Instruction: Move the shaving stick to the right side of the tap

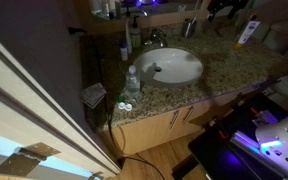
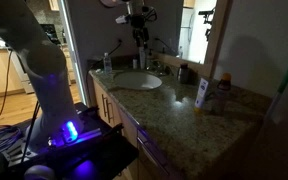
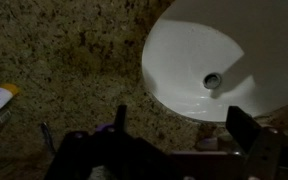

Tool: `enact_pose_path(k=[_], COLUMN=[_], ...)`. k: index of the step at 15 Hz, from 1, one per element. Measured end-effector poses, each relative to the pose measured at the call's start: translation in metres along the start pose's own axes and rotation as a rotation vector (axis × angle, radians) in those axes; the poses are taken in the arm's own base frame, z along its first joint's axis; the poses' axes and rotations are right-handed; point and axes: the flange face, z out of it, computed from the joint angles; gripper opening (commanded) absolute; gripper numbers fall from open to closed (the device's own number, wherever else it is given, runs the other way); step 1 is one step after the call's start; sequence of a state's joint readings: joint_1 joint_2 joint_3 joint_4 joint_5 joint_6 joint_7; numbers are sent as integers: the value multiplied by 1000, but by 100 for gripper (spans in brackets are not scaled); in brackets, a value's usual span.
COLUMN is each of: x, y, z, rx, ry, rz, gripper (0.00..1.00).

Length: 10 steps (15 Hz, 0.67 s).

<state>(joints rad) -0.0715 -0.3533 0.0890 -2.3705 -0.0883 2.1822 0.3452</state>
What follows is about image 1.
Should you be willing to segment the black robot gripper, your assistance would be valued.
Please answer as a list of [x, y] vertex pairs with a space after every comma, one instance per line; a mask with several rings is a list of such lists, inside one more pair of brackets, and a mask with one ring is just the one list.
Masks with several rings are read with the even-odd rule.
[[249, 0], [211, 0], [207, 10], [208, 10], [208, 21], [212, 22], [215, 15], [225, 7], [231, 6], [228, 19], [232, 19], [233, 16], [241, 9], [244, 9], [248, 4]]

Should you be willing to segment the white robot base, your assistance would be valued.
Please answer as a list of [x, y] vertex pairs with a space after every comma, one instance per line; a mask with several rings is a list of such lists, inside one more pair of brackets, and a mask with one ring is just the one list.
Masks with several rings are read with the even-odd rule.
[[288, 117], [280, 122], [258, 127], [255, 135], [261, 153], [288, 172]]

